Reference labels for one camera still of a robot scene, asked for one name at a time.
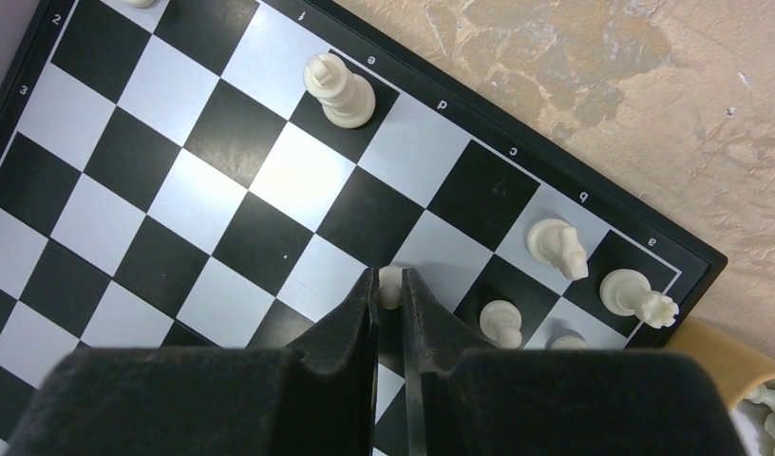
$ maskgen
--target beige wall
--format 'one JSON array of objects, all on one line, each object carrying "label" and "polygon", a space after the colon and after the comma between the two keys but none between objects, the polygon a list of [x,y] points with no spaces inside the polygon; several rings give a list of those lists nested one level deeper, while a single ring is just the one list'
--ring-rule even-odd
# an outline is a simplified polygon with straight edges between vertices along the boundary
[{"label": "beige wall", "polygon": [[775,2],[338,0],[729,258],[694,315],[775,357]]}]

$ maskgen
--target chessboard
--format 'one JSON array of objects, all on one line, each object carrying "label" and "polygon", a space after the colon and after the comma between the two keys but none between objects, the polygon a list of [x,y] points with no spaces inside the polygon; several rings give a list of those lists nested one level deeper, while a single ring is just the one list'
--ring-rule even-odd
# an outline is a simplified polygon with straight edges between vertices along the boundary
[{"label": "chessboard", "polygon": [[[360,128],[304,86],[325,52],[373,87]],[[527,251],[546,218],[577,228],[588,277]],[[525,349],[622,349],[662,346],[725,264],[331,1],[46,0],[0,93],[0,450],[67,353],[283,346],[366,267],[418,269],[472,326],[504,296]],[[618,269],[676,324],[609,312]],[[401,370],[378,374],[375,453],[404,454]]]}]

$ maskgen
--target white rook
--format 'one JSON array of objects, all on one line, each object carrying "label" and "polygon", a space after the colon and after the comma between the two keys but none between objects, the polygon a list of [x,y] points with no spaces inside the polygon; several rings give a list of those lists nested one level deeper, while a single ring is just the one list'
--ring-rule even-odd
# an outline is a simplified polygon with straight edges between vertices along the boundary
[{"label": "white rook", "polygon": [[600,299],[612,314],[636,315],[652,328],[672,326],[678,305],[668,296],[651,290],[651,283],[632,269],[618,269],[600,283]]}]

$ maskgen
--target tan container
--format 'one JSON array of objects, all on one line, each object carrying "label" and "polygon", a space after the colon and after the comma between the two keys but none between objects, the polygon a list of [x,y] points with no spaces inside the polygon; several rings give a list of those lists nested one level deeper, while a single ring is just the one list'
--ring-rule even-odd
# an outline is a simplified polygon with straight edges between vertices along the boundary
[{"label": "tan container", "polygon": [[694,358],[709,373],[728,409],[737,407],[757,386],[775,380],[773,359],[692,316],[666,348]]}]

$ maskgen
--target board border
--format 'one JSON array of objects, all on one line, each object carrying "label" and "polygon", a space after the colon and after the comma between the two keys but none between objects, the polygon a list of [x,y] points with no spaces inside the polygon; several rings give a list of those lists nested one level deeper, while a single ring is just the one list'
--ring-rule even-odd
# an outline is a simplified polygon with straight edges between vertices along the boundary
[{"label": "board border", "polygon": [[[4,155],[7,153],[9,139],[12,137],[12,133],[17,127],[21,113],[31,95],[31,89],[34,84],[29,85],[27,83],[29,81],[37,82],[44,65],[47,63],[47,57],[49,57],[54,45],[57,43],[59,34],[64,29],[64,27],[51,27],[51,22],[46,19],[50,17],[51,14],[55,13],[55,11],[65,10],[65,18],[67,20],[74,2],[75,0],[42,0],[38,9],[33,14],[28,30],[22,39],[21,45],[13,58],[7,76],[0,88],[0,127],[2,125],[10,126],[10,128],[0,128],[0,161],[4,159]],[[475,115],[478,122],[482,124],[477,125],[477,127],[482,127],[483,134],[479,135],[473,133],[472,130],[475,125],[470,125],[470,127],[465,128],[465,130],[474,134],[476,138],[484,141],[484,132],[488,132],[489,136],[490,132],[498,132],[498,138],[503,140],[510,139],[510,143],[513,144],[513,146],[516,146],[520,152],[516,156],[500,153],[500,155],[506,159],[528,171],[530,170],[530,163],[532,162],[534,168],[545,170],[545,173],[550,177],[556,176],[558,178],[567,178],[563,181],[564,184],[577,182],[579,184],[577,188],[592,189],[595,197],[609,206],[609,209],[607,210],[613,210],[615,213],[627,213],[627,218],[636,218],[639,223],[651,226],[654,231],[667,237],[683,251],[688,252],[692,256],[698,258],[701,262],[705,263],[705,266],[702,268],[703,271],[694,274],[695,277],[684,277],[685,280],[691,279],[693,285],[689,287],[686,292],[686,297],[682,300],[682,310],[686,311],[678,315],[676,324],[662,330],[654,330],[643,325],[638,330],[634,330],[633,336],[631,336],[626,348],[663,346],[728,264],[726,256],[700,238],[694,236],[685,228],[671,221],[666,216],[651,208],[650,205],[644,201],[638,199],[610,179],[596,172],[591,166],[580,161],[554,142],[551,142],[532,127],[520,122],[510,114],[487,101],[477,92],[462,85],[456,79],[433,66],[427,60],[413,53],[385,35],[376,27],[363,21],[333,1],[261,0],[260,3],[268,4],[277,10],[280,10],[279,7],[291,8],[292,5],[293,7],[317,11],[323,16],[323,21],[333,21],[348,33],[359,36],[367,44],[379,49],[395,62],[401,64],[404,67],[404,71],[409,71],[413,73],[416,78],[423,79],[425,84],[430,87],[438,87],[438,93],[447,94],[446,96],[450,97],[452,101],[456,101],[457,105],[460,105],[461,109],[464,109],[467,114],[470,116]],[[311,30],[307,27],[306,24],[304,24],[303,27],[315,32],[315,30]],[[318,35],[326,39],[323,34],[318,33]],[[29,90],[24,94],[19,93],[18,90],[18,87],[20,87],[22,83],[29,86]],[[456,110],[450,112],[452,113],[450,115],[457,115]],[[458,121],[457,119],[449,120],[459,124],[456,122]],[[495,143],[489,143],[488,145],[495,148],[497,151],[509,150],[502,146],[496,146]],[[553,185],[551,182],[552,179],[542,180],[551,184],[554,188],[563,191],[563,188]],[[628,230],[624,230],[614,224],[613,226],[620,232],[629,236]],[[674,261],[671,261],[668,256],[661,254],[657,255],[674,264]],[[698,269],[698,266],[693,266],[692,269]],[[678,280],[681,280],[682,276],[684,276],[684,274],[679,276]]]}]

